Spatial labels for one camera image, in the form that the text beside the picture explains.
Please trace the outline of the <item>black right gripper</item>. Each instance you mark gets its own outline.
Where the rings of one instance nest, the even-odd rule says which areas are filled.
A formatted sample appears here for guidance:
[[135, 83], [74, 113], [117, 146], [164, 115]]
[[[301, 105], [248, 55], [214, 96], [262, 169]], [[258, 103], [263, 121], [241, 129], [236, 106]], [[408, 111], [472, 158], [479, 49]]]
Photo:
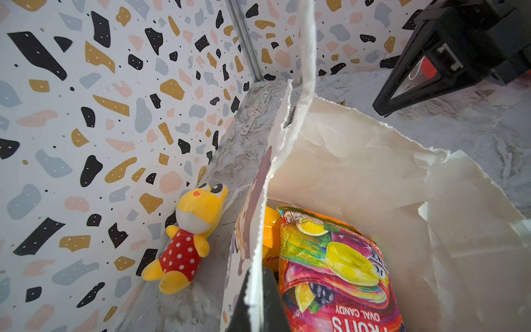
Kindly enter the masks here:
[[471, 87], [506, 85], [530, 72], [529, 1], [432, 1], [373, 108], [381, 116]]

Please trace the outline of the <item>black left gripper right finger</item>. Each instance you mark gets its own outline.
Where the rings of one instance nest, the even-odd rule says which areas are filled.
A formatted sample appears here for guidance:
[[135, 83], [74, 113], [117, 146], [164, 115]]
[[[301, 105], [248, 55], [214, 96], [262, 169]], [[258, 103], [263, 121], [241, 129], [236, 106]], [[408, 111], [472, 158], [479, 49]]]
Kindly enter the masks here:
[[283, 308], [275, 275], [269, 268], [263, 268], [263, 317], [261, 331], [290, 332], [290, 325]]

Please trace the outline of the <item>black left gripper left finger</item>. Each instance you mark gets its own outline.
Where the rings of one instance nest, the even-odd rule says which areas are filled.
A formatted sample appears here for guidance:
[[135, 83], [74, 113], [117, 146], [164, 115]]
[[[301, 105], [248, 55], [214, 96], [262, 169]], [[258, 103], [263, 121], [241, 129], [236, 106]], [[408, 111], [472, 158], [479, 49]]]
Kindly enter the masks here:
[[234, 305], [232, 318], [226, 329], [227, 332], [251, 332], [250, 316], [248, 312], [249, 306], [245, 302], [249, 275], [250, 272], [247, 271], [237, 302]]

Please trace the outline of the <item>Fox's fruits candy bag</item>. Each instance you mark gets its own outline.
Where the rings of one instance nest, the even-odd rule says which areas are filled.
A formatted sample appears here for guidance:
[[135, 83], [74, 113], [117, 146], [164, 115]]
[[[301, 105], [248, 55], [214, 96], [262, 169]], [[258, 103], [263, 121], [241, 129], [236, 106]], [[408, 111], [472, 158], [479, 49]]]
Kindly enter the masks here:
[[337, 219], [280, 206], [279, 294], [292, 331], [404, 331], [380, 248]]

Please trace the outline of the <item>white printed paper bag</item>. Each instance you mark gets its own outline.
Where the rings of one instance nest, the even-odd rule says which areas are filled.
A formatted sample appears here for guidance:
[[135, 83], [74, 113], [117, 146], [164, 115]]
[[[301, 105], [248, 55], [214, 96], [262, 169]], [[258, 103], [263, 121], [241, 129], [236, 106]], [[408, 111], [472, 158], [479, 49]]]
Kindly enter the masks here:
[[530, 78], [482, 81], [382, 118], [373, 108], [426, 1], [239, 1], [279, 94], [233, 234], [220, 329], [247, 271], [263, 317], [266, 206], [343, 221], [384, 257], [408, 331], [530, 330]]

